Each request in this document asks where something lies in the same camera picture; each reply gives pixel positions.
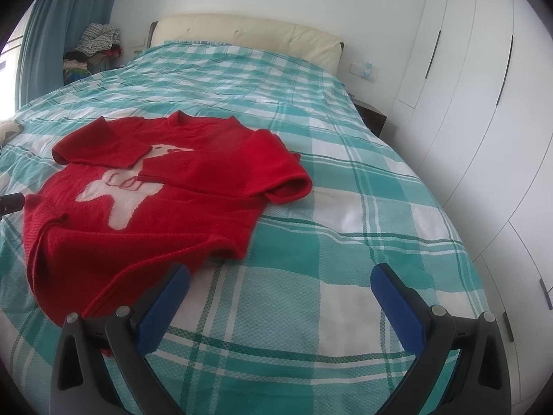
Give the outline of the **red knit sweater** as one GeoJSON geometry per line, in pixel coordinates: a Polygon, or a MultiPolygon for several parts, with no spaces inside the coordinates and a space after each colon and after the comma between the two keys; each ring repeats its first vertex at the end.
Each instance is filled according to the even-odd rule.
{"type": "Polygon", "coordinates": [[[242,259],[269,204],[312,189],[300,156],[236,118],[98,118],[54,145],[25,199],[29,287],[56,324],[134,304],[174,263],[242,259]]]}

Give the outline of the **pile of clothes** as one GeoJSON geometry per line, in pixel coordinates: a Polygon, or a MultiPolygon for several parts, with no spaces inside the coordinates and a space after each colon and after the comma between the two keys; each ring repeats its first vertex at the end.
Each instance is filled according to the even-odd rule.
{"type": "Polygon", "coordinates": [[[88,25],[73,50],[63,56],[64,85],[109,70],[122,54],[120,30],[113,25],[88,25]]]}

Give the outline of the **patterned cushion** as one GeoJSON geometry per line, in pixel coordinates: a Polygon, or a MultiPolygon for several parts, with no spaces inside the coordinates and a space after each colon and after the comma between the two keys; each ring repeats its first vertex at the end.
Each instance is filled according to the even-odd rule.
{"type": "Polygon", "coordinates": [[[25,127],[12,120],[2,121],[0,123],[0,148],[5,147],[11,140],[25,130],[25,127]]]}

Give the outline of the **teal plaid bedspread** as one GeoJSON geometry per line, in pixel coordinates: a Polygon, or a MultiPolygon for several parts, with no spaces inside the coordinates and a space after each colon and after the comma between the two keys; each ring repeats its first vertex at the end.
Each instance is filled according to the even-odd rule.
{"type": "Polygon", "coordinates": [[[331,73],[283,54],[172,42],[14,112],[1,189],[37,191],[57,140],[99,117],[184,111],[267,128],[313,181],[266,209],[240,261],[215,259],[148,358],[188,414],[373,414],[412,363],[369,287],[385,262],[429,304],[488,304],[469,254],[410,167],[363,124],[331,73]]]}

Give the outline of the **blue curtain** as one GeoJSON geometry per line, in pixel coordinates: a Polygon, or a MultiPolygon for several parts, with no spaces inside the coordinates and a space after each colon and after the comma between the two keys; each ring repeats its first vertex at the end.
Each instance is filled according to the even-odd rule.
{"type": "Polygon", "coordinates": [[[36,0],[22,39],[15,107],[64,85],[63,56],[92,22],[105,25],[114,0],[36,0]]]}

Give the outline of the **white wardrobe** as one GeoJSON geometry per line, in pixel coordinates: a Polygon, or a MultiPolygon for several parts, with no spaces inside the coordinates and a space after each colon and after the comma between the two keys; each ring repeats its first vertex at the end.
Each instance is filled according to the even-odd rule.
{"type": "Polygon", "coordinates": [[[425,0],[389,120],[481,276],[524,410],[552,375],[552,38],[531,4],[425,0]]]}

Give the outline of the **dark bedside table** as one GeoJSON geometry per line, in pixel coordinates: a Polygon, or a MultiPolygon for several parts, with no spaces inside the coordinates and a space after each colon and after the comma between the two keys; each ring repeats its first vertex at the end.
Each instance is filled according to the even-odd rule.
{"type": "Polygon", "coordinates": [[[379,137],[383,131],[387,117],[366,102],[353,99],[353,105],[357,109],[366,127],[374,135],[379,137]]]}

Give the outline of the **cream padded headboard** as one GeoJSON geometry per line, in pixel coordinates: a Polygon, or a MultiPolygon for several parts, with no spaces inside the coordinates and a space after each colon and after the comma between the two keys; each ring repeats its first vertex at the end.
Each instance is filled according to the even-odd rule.
{"type": "Polygon", "coordinates": [[[154,21],[146,46],[166,41],[208,41],[286,54],[336,74],[341,38],[288,21],[218,13],[183,13],[154,21]]]}

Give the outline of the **wall socket panel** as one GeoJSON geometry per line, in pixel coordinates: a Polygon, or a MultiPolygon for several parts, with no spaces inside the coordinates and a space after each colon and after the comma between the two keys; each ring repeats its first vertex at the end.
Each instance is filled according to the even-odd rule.
{"type": "Polygon", "coordinates": [[[370,63],[351,63],[350,74],[353,74],[363,80],[369,81],[370,83],[374,83],[378,76],[378,70],[370,63]]]}

